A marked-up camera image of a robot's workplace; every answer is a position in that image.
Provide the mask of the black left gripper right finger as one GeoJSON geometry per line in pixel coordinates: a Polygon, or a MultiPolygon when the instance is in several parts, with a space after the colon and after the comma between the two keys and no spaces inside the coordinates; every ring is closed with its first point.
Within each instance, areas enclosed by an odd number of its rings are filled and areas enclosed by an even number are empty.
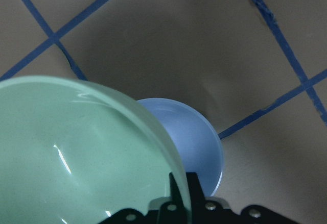
{"type": "Polygon", "coordinates": [[[249,205],[237,214],[221,198],[206,197],[195,172],[186,174],[192,205],[192,223],[296,223],[260,205],[249,205]]]}

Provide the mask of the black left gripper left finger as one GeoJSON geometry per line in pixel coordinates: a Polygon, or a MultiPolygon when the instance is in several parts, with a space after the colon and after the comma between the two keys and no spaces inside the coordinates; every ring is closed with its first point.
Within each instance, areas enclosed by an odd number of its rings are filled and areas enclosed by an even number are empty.
{"type": "Polygon", "coordinates": [[[101,223],[189,223],[188,213],[184,207],[180,190],[173,175],[169,174],[170,197],[154,210],[142,214],[132,208],[118,211],[101,223]]]}

